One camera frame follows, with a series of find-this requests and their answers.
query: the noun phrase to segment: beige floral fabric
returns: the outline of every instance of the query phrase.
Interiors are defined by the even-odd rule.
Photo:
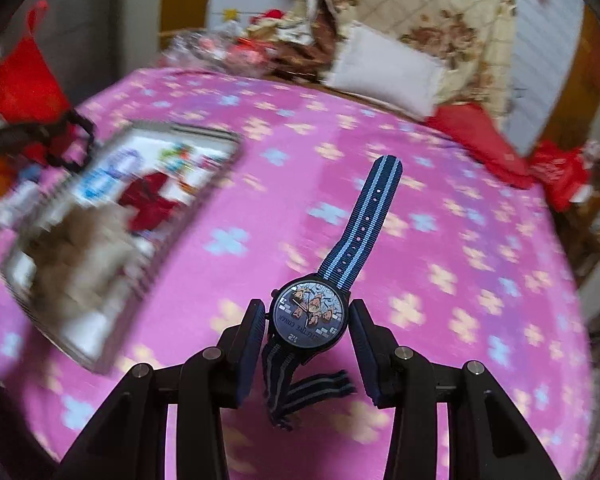
[[[496,123],[509,108],[509,72],[515,36],[515,0],[346,0],[338,19],[400,39],[446,61],[437,102],[478,101]]]

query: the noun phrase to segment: watch face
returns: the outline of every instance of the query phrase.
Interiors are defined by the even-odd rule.
[[[273,308],[280,337],[299,348],[316,348],[336,338],[344,325],[342,302],[329,285],[307,280],[284,288]]]

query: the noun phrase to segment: bedsheet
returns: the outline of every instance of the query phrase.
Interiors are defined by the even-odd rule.
[[[432,362],[483,361],[564,478],[589,421],[589,355],[578,300],[541,190],[503,186],[441,134],[316,91],[231,76],[141,70],[82,106],[102,137],[133,118],[235,130],[244,153],[162,269],[109,376],[74,364],[30,326],[0,279],[0,377],[38,440],[68,449],[135,362],[174,365],[240,322],[251,298],[317,269],[341,235],[372,161],[404,174],[352,288],[374,320]],[[9,243],[0,241],[0,254]],[[270,426],[260,367],[251,395],[222,414],[233,479],[382,478],[392,410],[363,394],[348,336],[301,367],[350,371],[358,394]],[[167,478],[174,478],[174,416]],[[448,433],[439,417],[438,477]]]

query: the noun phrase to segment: red strap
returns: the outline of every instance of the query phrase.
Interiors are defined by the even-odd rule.
[[[49,4],[46,0],[38,0],[30,11],[27,13],[27,30],[31,36],[34,35],[38,25],[45,17],[46,10],[49,8]]]

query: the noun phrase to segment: wristwatch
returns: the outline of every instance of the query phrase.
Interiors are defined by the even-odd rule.
[[[347,329],[349,289],[378,238],[401,175],[400,160],[393,155],[378,158],[342,238],[318,271],[271,293],[262,372],[267,409],[275,426],[291,430],[289,414],[355,392],[345,370],[313,375],[294,384],[291,379],[299,365],[334,346]]]

